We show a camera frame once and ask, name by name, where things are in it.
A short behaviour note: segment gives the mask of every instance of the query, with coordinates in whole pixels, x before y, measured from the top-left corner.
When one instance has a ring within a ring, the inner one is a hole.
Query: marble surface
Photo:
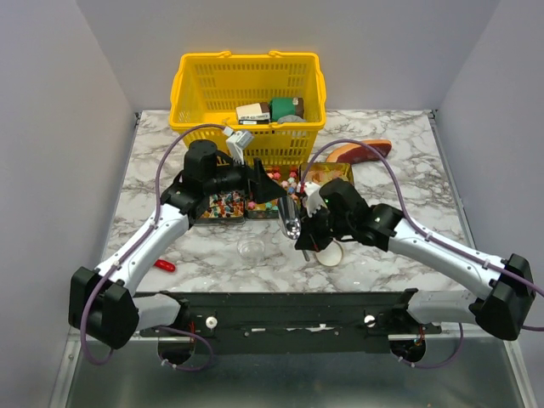
[[[119,248],[154,209],[154,177],[164,150],[175,133],[168,112],[142,114],[106,256]],[[332,110],[316,140],[314,151],[334,139],[389,139],[388,157],[399,178],[407,208],[420,223],[447,237],[464,241],[455,202],[439,157],[427,115],[420,111]],[[183,166],[181,144],[164,167],[161,187],[167,187]],[[398,201],[385,168],[377,162],[354,166],[358,191],[371,204]],[[251,268],[237,254],[236,242],[247,233],[259,234],[266,244],[263,265]],[[174,242],[162,258],[177,265],[173,274],[153,268],[140,291],[193,292],[346,292],[450,290],[459,286],[445,276],[408,258],[343,243],[340,265],[327,268],[314,257],[305,262],[280,232],[277,220],[247,220],[243,225],[196,226]]]

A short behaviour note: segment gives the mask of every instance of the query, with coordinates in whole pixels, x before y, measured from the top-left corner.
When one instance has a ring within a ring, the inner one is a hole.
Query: cable
[[[309,169],[312,167],[312,164],[314,164],[317,157],[323,151],[328,149],[329,147],[331,147],[333,145],[338,145],[340,143],[354,143],[356,145],[362,146],[362,147],[368,149],[369,151],[371,151],[372,153],[374,153],[374,155],[376,155],[376,157],[378,159],[380,159],[380,162],[383,163],[383,165],[385,166],[385,168],[387,169],[387,171],[389,173],[389,176],[391,176],[391,179],[393,180],[394,189],[396,190],[397,196],[399,197],[400,208],[402,209],[402,213],[404,214],[404,216],[406,218],[406,221],[408,221],[408,224],[410,224],[410,226],[416,232],[418,232],[419,234],[421,234],[423,236],[427,235],[427,232],[423,231],[423,229],[421,229],[416,224],[416,222],[412,219],[412,217],[408,213],[408,210],[406,209],[405,199],[402,196],[402,192],[400,191],[399,180],[394,175],[394,171],[391,168],[391,166],[389,165],[388,161],[385,159],[385,157],[383,157],[382,153],[380,153],[379,150],[377,150],[374,147],[369,146],[368,144],[366,144],[364,142],[361,142],[359,140],[352,140],[352,139],[334,140],[334,141],[332,141],[330,143],[325,144],[323,147],[321,147],[319,150],[317,150],[317,152],[312,156],[312,158],[310,159],[308,165],[306,166],[306,169],[304,170],[303,176],[300,178],[300,185],[304,186],[303,183],[304,183],[304,180],[306,179],[306,175],[308,174]],[[443,242],[442,240],[440,240],[440,239],[438,239],[438,238],[436,238],[436,237],[434,237],[432,235],[429,236],[428,239],[430,241],[434,242],[435,244],[440,245],[441,247],[447,249],[448,251],[452,251],[453,253],[456,253],[457,255],[461,255],[462,257],[470,259],[471,261],[473,261],[473,262],[475,262],[477,264],[480,264],[482,266],[485,266],[486,268],[493,269],[495,272],[498,272],[499,274],[504,274],[504,275],[508,276],[509,278],[514,279],[515,281],[518,281],[518,282],[526,285],[529,289],[535,291],[536,293],[538,293],[539,295],[544,297],[544,289],[538,287],[533,282],[531,282],[529,280],[526,280],[525,278],[522,278],[521,276],[517,276],[513,272],[510,272],[509,270],[506,270],[506,269],[501,268],[499,266],[495,266],[493,263],[487,263],[486,260],[480,259],[480,258],[474,256],[471,253],[465,252],[460,248],[457,248],[455,246],[452,246],[452,245],[448,244],[447,242]],[[544,332],[544,327],[522,326],[522,328],[525,329],[525,330],[533,331],[533,332]]]
[[[399,363],[403,363],[411,368],[418,368],[418,369],[421,369],[421,370],[433,370],[435,368],[440,368],[440,367],[444,367],[444,366],[447,366],[448,364],[450,364],[451,362],[453,362],[454,360],[457,359],[457,357],[459,357],[459,353],[461,352],[461,349],[462,349],[462,344],[463,344],[463,339],[465,338],[465,333],[462,329],[462,324],[459,323],[459,343],[457,344],[457,347],[456,347],[456,350],[453,352],[453,354],[448,357],[446,360],[442,361],[441,363],[437,363],[437,364],[417,364],[417,363],[411,363],[410,361],[407,361],[405,360],[404,358],[402,357],[399,357],[398,355],[396,354],[393,354],[396,358],[399,359]]]
[[[156,196],[156,204],[155,204],[155,217],[153,219],[154,223],[150,225],[150,227],[142,234],[142,236],[134,242],[134,244],[127,249],[125,253],[123,253],[116,263],[114,263],[111,268],[102,276],[102,278],[99,280],[99,283],[94,287],[93,291],[91,292],[90,296],[88,297],[87,302],[85,303],[85,307],[83,308],[82,313],[82,320],[80,324],[80,340],[82,344],[82,352],[85,358],[91,363],[96,366],[103,366],[106,364],[112,354],[113,354],[113,348],[110,350],[108,355],[105,356],[104,359],[98,360],[96,359],[93,354],[91,353],[88,343],[87,343],[87,323],[88,323],[88,315],[91,311],[91,307],[93,306],[93,302],[96,299],[96,297],[99,295],[100,290],[104,286],[104,284],[111,278],[111,276],[114,274],[114,272],[121,268],[121,265],[123,262],[127,260],[127,258],[134,252],[136,249],[139,248],[140,245],[150,236],[151,232],[155,229],[157,226],[159,219],[161,217],[161,170],[164,166],[164,163],[166,162],[168,155],[170,155],[170,152],[173,150],[173,148],[183,139],[185,136],[187,136],[189,133],[194,132],[195,130],[202,129],[202,128],[218,128],[223,130],[224,126],[216,125],[214,123],[204,123],[202,125],[198,125],[195,127],[192,127],[191,129],[181,133],[167,148],[167,150],[164,152],[164,155],[162,156],[161,161],[159,162],[159,166],[156,169],[156,176],[155,176],[155,196]]]
[[[171,366],[174,370],[195,372],[195,371],[202,371],[205,368],[208,368],[210,366],[210,364],[212,364],[213,356],[214,356],[213,348],[212,348],[212,345],[204,337],[199,336],[198,334],[195,334],[195,333],[191,333],[191,332],[188,332],[188,331],[182,331],[182,330],[178,330],[178,329],[173,329],[172,327],[167,327],[167,326],[158,326],[158,327],[156,327],[156,329],[164,330],[166,332],[171,332],[171,333],[174,333],[174,334],[179,334],[180,336],[194,338],[195,340],[198,340],[199,342],[202,342],[202,344],[204,344],[207,347],[207,349],[209,350],[209,352],[210,352],[210,354],[208,355],[208,359],[207,359],[206,363],[204,363],[203,365],[200,365],[198,367],[183,367],[182,365],[172,364],[167,359],[163,359],[162,356],[159,354],[159,359],[161,359],[161,364],[162,365],[166,364],[167,366]]]

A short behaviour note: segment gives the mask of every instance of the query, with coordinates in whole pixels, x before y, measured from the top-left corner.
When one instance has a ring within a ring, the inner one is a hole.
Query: white wall
[[[0,8],[0,406],[47,406],[71,274],[96,264],[133,113],[73,0]]]
[[[169,108],[188,52],[320,54],[328,107],[436,108],[498,0],[77,0],[128,100]]]
[[[502,0],[440,107],[438,125],[479,248],[531,262],[544,286],[544,2]],[[537,298],[528,322],[544,326]],[[543,333],[521,346],[544,406]]]

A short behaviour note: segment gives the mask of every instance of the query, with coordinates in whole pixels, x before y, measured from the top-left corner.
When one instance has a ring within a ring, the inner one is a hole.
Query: yellow plastic basket
[[[274,97],[304,98],[305,123],[238,125],[236,106],[270,102]],[[248,129],[255,139],[244,150],[249,162],[299,165],[308,160],[317,133],[325,126],[326,88],[319,57],[312,53],[233,55],[186,54],[173,80],[170,126],[183,132],[201,123],[219,123],[234,130]],[[184,138],[209,139],[229,153],[226,136],[202,129]]]

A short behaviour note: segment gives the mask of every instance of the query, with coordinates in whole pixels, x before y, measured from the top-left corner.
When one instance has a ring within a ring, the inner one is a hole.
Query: tray of candy
[[[210,195],[210,205],[196,224],[243,223],[245,201],[237,191]]]
[[[300,165],[300,173],[306,171],[308,163]],[[354,172],[349,163],[314,163],[304,181],[325,185],[333,179],[344,179],[354,185]]]

